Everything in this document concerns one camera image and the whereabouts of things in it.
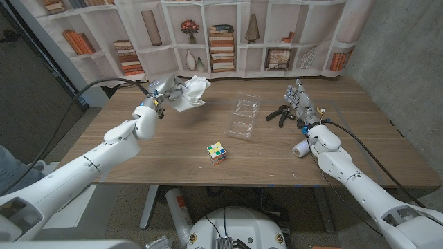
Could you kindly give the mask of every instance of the wooden table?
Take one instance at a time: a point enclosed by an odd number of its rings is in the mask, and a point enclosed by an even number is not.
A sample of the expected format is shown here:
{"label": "wooden table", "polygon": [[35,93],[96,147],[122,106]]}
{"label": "wooden table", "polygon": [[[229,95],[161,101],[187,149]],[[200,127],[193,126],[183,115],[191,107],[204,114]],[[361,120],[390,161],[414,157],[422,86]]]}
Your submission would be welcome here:
{"label": "wooden table", "polygon": [[[304,136],[296,122],[287,120],[283,128],[278,119],[264,118],[285,104],[283,95],[295,80],[224,80],[213,82],[206,90],[202,107],[178,113],[165,107],[156,135],[140,141],[141,152],[113,168],[97,183],[143,183],[149,185],[236,185],[236,186],[327,186],[310,155],[297,158],[291,148]],[[306,92],[317,107],[326,108],[324,118],[352,130],[405,187],[437,187],[440,179],[413,147],[390,124],[363,89],[351,78],[339,81],[302,80]],[[237,92],[261,95],[260,112],[255,119],[254,138],[240,140],[223,132],[232,115]],[[118,90],[61,165],[94,148],[103,135],[126,119],[143,100],[137,88]],[[363,153],[363,149],[345,132],[329,127],[354,163],[378,184],[395,184]],[[212,166],[206,147],[220,142],[227,160]]]}

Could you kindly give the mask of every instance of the concrete wall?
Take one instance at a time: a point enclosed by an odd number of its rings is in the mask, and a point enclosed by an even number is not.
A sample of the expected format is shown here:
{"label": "concrete wall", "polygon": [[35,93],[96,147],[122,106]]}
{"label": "concrete wall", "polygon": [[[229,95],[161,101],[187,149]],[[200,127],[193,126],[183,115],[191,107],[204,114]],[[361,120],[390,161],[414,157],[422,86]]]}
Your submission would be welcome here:
{"label": "concrete wall", "polygon": [[[443,179],[443,1],[379,0],[342,75]],[[421,200],[443,212],[442,188]]]}

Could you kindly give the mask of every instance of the bookshelf backdrop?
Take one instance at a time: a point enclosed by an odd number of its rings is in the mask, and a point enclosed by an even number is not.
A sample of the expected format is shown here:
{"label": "bookshelf backdrop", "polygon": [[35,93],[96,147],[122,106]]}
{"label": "bookshelf backdrop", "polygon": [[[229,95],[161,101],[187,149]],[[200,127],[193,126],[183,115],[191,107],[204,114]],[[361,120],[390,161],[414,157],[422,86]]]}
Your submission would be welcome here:
{"label": "bookshelf backdrop", "polygon": [[375,3],[20,1],[87,82],[104,77],[153,80],[166,73],[335,77],[350,61]]}

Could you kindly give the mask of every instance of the white cloth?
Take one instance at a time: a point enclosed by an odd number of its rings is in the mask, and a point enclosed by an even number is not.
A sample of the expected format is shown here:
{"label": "white cloth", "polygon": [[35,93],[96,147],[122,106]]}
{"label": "white cloth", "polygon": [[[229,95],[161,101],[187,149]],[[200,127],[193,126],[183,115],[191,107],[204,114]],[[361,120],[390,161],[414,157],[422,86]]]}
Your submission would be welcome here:
{"label": "white cloth", "polygon": [[199,107],[205,103],[203,100],[200,100],[200,97],[209,86],[210,82],[205,77],[194,75],[192,79],[181,85],[182,94],[179,98],[174,101],[166,100],[166,102],[178,112]]}

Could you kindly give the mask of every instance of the rubik's cube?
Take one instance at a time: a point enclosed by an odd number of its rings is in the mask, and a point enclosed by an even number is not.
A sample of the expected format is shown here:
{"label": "rubik's cube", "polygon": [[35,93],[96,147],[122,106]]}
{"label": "rubik's cube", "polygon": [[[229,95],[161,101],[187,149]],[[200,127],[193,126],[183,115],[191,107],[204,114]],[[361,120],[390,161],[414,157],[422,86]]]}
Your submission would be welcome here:
{"label": "rubik's cube", "polygon": [[213,165],[217,165],[226,160],[226,151],[219,142],[208,146],[207,149],[210,161],[213,162]]}

